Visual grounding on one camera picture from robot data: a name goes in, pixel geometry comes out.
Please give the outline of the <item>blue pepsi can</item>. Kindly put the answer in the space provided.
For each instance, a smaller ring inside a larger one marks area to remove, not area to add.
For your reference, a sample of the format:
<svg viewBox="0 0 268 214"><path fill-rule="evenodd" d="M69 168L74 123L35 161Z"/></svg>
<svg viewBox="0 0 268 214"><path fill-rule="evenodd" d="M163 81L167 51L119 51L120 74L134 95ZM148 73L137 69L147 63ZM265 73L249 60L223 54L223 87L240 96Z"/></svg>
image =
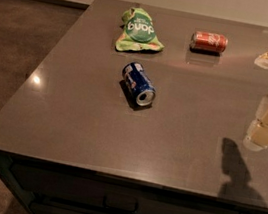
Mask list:
<svg viewBox="0 0 268 214"><path fill-rule="evenodd" d="M122 76L138 106L145 107L153 103L156 90L140 63L132 62L125 65Z"/></svg>

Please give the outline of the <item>red coca-cola can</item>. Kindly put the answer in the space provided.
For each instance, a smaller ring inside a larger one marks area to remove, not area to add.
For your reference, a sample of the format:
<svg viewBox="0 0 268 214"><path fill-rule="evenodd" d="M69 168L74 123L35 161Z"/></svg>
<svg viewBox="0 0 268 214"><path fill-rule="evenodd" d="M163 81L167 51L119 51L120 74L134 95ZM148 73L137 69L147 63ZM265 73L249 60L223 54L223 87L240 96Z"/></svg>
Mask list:
<svg viewBox="0 0 268 214"><path fill-rule="evenodd" d="M205 50L212 53L223 53L226 50L228 39L224 35L195 31L190 47L193 50Z"/></svg>

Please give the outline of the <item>dark cabinet drawer front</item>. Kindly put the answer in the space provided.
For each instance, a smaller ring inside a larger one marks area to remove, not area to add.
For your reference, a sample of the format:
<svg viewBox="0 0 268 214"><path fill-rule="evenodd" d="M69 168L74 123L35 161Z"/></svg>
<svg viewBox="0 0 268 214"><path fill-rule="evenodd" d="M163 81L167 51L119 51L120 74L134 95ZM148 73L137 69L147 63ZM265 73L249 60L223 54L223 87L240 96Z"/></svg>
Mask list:
<svg viewBox="0 0 268 214"><path fill-rule="evenodd" d="M24 164L13 164L11 172L25 190L131 214L238 214L199 202L175 199Z"/></svg>

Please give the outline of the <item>green snack bag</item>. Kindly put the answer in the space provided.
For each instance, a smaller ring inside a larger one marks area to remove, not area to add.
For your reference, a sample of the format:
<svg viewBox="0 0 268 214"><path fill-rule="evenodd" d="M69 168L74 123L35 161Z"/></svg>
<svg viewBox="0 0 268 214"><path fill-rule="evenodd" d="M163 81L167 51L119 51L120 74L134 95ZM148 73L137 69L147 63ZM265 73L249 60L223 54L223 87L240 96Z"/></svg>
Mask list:
<svg viewBox="0 0 268 214"><path fill-rule="evenodd" d="M116 40L117 51L154 51L164 49L164 45L157 38L153 20L149 13L139 7L129 8L122 15L123 32Z"/></svg>

